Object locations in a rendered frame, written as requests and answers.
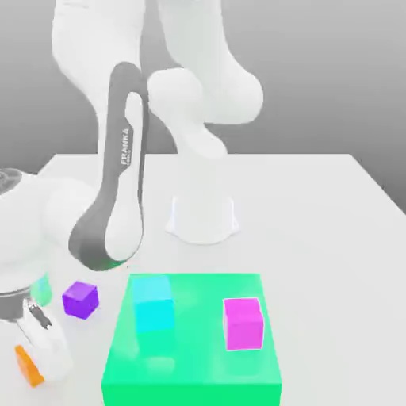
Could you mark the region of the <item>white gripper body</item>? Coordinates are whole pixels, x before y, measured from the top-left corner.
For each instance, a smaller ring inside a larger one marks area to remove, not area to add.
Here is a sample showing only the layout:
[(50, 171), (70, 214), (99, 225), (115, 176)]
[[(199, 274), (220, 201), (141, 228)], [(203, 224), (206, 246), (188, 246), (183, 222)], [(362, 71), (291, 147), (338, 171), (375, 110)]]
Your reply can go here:
[(24, 303), (17, 320), (17, 343), (33, 361), (45, 381), (62, 381), (71, 372), (73, 361), (63, 329), (49, 309)]

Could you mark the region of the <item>small orange cube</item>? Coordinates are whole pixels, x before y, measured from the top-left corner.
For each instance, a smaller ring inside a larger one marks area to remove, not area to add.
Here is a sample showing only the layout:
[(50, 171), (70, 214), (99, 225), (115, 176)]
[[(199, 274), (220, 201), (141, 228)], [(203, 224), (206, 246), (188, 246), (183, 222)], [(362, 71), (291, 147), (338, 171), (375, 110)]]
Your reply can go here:
[(17, 345), (15, 346), (14, 351), (20, 371), (25, 380), (30, 384), (30, 386), (35, 388), (38, 385), (44, 383), (44, 377), (40, 374), (35, 363), (29, 357), (24, 347), (21, 345)]

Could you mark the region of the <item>small purple cube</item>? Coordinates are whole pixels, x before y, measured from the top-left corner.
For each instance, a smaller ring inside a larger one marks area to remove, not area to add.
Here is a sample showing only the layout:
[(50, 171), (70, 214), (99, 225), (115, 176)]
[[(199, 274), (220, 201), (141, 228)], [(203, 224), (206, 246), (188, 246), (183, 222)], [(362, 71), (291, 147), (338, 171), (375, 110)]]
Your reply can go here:
[(66, 314), (86, 320), (99, 306), (97, 286), (76, 281), (63, 293), (62, 300)]

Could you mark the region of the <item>small cyan cube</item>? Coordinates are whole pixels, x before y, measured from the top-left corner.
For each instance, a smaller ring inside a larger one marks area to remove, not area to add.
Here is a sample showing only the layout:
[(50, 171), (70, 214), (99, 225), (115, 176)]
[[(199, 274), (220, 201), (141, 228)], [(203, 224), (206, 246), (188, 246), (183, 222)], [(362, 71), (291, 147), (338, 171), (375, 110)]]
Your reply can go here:
[(133, 278), (131, 293), (138, 333), (174, 327), (174, 298), (166, 275)]

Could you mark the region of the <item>small magenta cube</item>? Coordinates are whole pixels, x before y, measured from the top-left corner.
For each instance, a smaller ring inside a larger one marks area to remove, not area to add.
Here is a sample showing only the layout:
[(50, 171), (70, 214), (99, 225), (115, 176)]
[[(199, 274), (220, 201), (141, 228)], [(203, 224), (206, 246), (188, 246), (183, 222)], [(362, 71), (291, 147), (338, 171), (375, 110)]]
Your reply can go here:
[(257, 297), (223, 299), (223, 331), (227, 351), (260, 350), (264, 315)]

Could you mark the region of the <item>large green box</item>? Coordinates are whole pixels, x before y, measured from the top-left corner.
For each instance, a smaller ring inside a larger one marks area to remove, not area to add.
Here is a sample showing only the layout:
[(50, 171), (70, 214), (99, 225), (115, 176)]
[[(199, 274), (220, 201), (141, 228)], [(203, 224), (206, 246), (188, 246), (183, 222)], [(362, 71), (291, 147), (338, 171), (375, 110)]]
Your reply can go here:
[(270, 319), (260, 350), (228, 351), (225, 298), (256, 297), (259, 274), (169, 274), (174, 329), (138, 334), (126, 287), (101, 380), (104, 406), (280, 406), (282, 377)]

